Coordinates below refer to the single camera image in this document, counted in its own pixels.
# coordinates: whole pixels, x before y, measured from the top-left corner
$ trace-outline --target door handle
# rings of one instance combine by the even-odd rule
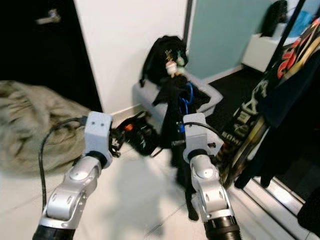
[[[35,21],[38,25],[57,24],[61,21],[61,16],[59,15],[57,9],[51,9],[48,11],[47,17],[39,18]]]

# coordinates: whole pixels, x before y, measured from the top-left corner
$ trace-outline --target white wall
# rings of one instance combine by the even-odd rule
[[[105,113],[130,108],[154,41],[182,37],[187,0],[74,0]]]
[[[303,10],[314,15],[317,13],[320,6],[320,0],[306,0],[303,5]]]

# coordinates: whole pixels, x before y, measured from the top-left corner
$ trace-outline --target black wire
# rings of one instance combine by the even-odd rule
[[[150,155],[151,158],[155,158],[162,152],[163,148],[161,148],[159,151],[157,151],[154,155]]]
[[[218,135],[219,138],[221,138],[224,142],[226,141],[226,138],[223,137],[220,132],[218,132],[218,130],[214,129],[212,126],[209,126],[207,124],[203,124],[203,123],[200,123],[200,122],[193,122],[193,121],[190,121],[190,122],[185,122],[183,125],[196,125],[196,126],[200,126],[200,127],[203,127],[203,128],[206,128],[206,129],[209,129],[211,132],[215,133]]]
[[[64,120],[64,121],[60,122],[58,125],[52,127],[49,130],[49,132],[46,134],[44,139],[42,140],[42,143],[40,145],[39,152],[38,152],[38,162],[39,162],[41,187],[42,187],[42,211],[45,209],[45,206],[47,204],[47,189],[46,189],[45,170],[44,170],[44,163],[43,163],[43,154],[44,154],[44,148],[45,148],[46,142],[47,142],[48,138],[50,137],[50,135],[54,131],[64,127],[66,124],[68,124],[70,122],[79,122],[80,125],[82,126],[82,125],[86,124],[86,120],[87,120],[86,116],[74,117],[74,118]]]

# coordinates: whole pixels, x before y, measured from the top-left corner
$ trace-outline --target black bag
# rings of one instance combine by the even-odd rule
[[[143,87],[145,85],[145,79],[150,80],[154,84],[161,85],[160,80],[168,76],[166,51],[170,52],[173,61],[176,61],[178,57],[182,57],[184,65],[186,65],[188,63],[186,50],[187,45],[177,36],[165,35],[158,38],[144,62],[142,76],[139,81],[140,86]]]
[[[287,22],[288,2],[278,0],[273,3],[264,18],[261,37],[272,37],[279,23]]]
[[[159,145],[157,131],[147,122],[148,113],[141,111],[137,115],[124,120],[111,135],[117,141],[117,151],[124,142],[130,144],[138,153],[149,156]]]

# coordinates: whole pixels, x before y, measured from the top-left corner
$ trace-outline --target door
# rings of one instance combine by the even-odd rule
[[[60,20],[43,20],[50,10]],[[102,111],[73,0],[8,1],[2,16],[0,80],[47,86]]]

